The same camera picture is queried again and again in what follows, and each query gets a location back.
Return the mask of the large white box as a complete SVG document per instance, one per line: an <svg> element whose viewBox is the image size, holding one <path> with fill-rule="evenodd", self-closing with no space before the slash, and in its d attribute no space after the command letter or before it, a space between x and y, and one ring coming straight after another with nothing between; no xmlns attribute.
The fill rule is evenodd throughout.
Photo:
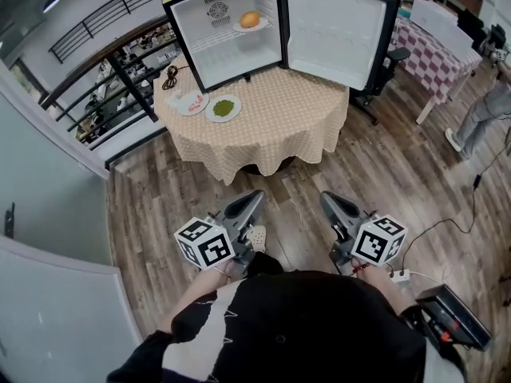
<svg viewBox="0 0 511 383"><path fill-rule="evenodd" d="M465 60L473 39L458 27L458 17L444 6L428 0L414 0L410 20L432 35L458 60Z"/></svg>

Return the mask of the white round plate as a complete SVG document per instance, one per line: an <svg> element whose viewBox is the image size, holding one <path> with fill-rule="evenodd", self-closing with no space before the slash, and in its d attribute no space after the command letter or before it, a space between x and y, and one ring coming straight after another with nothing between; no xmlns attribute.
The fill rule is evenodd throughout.
<svg viewBox="0 0 511 383"><path fill-rule="evenodd" d="M259 30L262 30L264 28L266 28L268 26L269 22L266 18L262 18L260 17L260 22L259 22L259 25L256 26L256 27L253 27L253 28L249 28L249 29L242 29L240 27L240 21L238 21L237 23L235 23L233 25L233 29L236 31L236 32L239 32L239 33L251 33L251 32L256 32L256 31L259 31Z"/></svg>

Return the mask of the black office chair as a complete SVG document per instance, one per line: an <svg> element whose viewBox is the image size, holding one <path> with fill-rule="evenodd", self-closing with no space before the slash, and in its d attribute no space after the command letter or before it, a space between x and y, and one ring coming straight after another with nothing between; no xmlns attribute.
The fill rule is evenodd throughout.
<svg viewBox="0 0 511 383"><path fill-rule="evenodd" d="M386 84L394 78L397 65L410 57L410 51L406 47L389 50L379 68L374 84L370 89L358 91L350 88L349 103L364 113L373 126L378 125L378 118L368 109L372 100L379 96Z"/></svg>

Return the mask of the beige checked tablecloth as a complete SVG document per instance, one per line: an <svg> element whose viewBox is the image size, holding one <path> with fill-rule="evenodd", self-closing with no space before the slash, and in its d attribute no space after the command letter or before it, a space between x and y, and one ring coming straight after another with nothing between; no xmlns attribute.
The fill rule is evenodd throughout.
<svg viewBox="0 0 511 383"><path fill-rule="evenodd" d="M170 132L180 158L200 162L229 185L244 166L254 164L264 176L274 174L288 157L309 164L333 152L347 118L349 89L309 74L272 67L210 94L240 99L240 113L228 122L210 121L204 113L183 116L168 102L176 93L198 88L184 56L173 61L176 85L162 88L167 73L153 82L154 110Z"/></svg>

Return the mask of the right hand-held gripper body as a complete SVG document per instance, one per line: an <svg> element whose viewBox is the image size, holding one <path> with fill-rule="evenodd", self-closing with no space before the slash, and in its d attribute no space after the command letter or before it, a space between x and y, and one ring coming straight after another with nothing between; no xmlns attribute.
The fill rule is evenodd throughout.
<svg viewBox="0 0 511 383"><path fill-rule="evenodd" d="M407 227L391 215L346 216L338 219L333 228L338 239L330 258L338 270L352 258L361 263L384 266L397 256L407 235Z"/></svg>

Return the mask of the person's right forearm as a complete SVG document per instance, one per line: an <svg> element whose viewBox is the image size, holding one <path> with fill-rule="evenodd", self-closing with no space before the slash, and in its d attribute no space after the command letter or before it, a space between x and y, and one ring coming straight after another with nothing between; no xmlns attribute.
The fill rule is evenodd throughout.
<svg viewBox="0 0 511 383"><path fill-rule="evenodd" d="M382 267L369 265L361 269L356 277L378 289L397 315L415 305L415 301L399 289Z"/></svg>

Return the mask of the frosted glass door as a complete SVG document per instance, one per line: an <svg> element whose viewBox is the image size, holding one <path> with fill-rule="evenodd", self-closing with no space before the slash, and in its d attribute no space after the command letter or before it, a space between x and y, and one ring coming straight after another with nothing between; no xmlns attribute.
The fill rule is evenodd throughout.
<svg viewBox="0 0 511 383"><path fill-rule="evenodd" d="M18 242L111 264L105 181L80 168L0 93L0 234L9 209Z"/></svg>

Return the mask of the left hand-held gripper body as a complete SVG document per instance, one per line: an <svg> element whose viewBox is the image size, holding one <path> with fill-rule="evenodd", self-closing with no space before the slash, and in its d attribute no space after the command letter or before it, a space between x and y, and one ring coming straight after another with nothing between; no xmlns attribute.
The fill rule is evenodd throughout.
<svg viewBox="0 0 511 383"><path fill-rule="evenodd" d="M174 238L184 258L201 270L232 259L236 264L235 272L245 276L255 258L252 242L247 237L255 222L252 216L247 219L193 217L174 233Z"/></svg>

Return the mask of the person's black patterned shirt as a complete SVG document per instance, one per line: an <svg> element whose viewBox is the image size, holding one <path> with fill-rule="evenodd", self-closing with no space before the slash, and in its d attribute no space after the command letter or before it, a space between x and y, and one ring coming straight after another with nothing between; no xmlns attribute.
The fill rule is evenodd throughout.
<svg viewBox="0 0 511 383"><path fill-rule="evenodd" d="M424 332L355 275L286 272L256 252L247 274L150 334L105 383L422 383ZM439 347L467 383L453 347Z"/></svg>

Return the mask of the black round table base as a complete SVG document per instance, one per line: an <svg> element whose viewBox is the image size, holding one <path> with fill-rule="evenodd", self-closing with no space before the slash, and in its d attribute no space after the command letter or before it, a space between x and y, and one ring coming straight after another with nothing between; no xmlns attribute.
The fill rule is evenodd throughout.
<svg viewBox="0 0 511 383"><path fill-rule="evenodd" d="M288 157L285 160L283 160L281 162L281 164L279 165L279 167L277 168L276 172L281 172L282 170L288 168L295 161L295 159L296 159L295 156L291 156L291 157ZM259 168L256 164L249 164L249 165L243 166L241 168L241 170L243 172L246 172L247 174L251 174L251 175L255 175L255 176L263 175L263 173L259 170Z"/></svg>

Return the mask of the person's left forearm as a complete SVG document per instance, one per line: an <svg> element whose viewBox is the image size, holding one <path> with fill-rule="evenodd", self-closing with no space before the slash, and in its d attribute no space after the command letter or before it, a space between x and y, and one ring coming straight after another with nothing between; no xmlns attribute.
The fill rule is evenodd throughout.
<svg viewBox="0 0 511 383"><path fill-rule="evenodd" d="M198 298L212 293L218 288L226 285L230 279L229 271L233 262L224 262L217 267L202 270L192 281L190 286L179 298L177 304L161 320L157 329L167 334L172 333L172 321L185 308L194 303Z"/></svg>

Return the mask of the black mini fridge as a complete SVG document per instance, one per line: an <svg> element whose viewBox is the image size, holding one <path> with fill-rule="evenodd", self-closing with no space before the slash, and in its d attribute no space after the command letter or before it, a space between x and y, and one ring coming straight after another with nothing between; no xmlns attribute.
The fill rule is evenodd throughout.
<svg viewBox="0 0 511 383"><path fill-rule="evenodd" d="M161 0L204 92L279 65L363 91L390 44L399 0ZM232 27L257 11L268 26Z"/></svg>

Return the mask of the white clog shoe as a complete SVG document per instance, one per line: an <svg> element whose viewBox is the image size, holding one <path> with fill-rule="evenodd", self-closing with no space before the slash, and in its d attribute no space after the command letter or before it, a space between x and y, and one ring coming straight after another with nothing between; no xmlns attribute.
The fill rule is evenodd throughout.
<svg viewBox="0 0 511 383"><path fill-rule="evenodd" d="M252 249L255 252L266 252L266 237L267 230L263 225L251 227L246 233L246 238L252 245Z"/></svg>

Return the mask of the white plate with shrimps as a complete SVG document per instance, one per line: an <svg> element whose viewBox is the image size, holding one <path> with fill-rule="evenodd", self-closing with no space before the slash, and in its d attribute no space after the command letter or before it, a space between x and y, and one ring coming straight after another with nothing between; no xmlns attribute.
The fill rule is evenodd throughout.
<svg viewBox="0 0 511 383"><path fill-rule="evenodd" d="M203 108L199 112L196 112L196 113L193 113L192 115L190 115L188 113L188 107L191 104L193 104L193 102L195 101L195 99L197 98L198 95L201 95L204 98L204 101L202 103ZM196 114L204 111L205 108L207 107L209 101L210 101L210 96L208 93L202 93L200 90L193 90L186 94L183 94L182 101L180 103L180 107L177 108L176 110L182 116L193 116L193 115L196 115Z"/></svg>

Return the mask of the black railing with wooden handrail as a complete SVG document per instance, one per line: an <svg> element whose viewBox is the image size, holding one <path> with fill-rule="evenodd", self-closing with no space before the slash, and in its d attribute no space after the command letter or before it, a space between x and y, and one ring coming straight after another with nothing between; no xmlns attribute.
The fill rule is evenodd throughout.
<svg viewBox="0 0 511 383"><path fill-rule="evenodd" d="M38 104L44 110L54 107L59 111L60 113L55 117L56 122L68 117L72 121L68 130L71 132L77 128L81 132L81 136L78 137L81 143L90 143L95 138L106 139L104 132L111 122L128 112L132 105L121 106L118 111L92 128L87 128L85 122L91 122L93 117L102 113L103 108L114 99L120 96L126 97L139 91L143 81L147 81L161 71L163 69L161 65L145 71L136 71L136 67L142 63L143 59L175 42L176 37L172 31L169 31L162 40L153 43L151 48L144 47L143 53L138 56L126 54L124 48L139 38L152 35L158 28L167 24L168 19L165 16L156 17L133 27L126 34L116 37L113 42L78 65L52 92L44 92L38 100ZM57 102L59 98L95 67L100 70L97 82L79 95L70 105L62 108Z"/></svg>

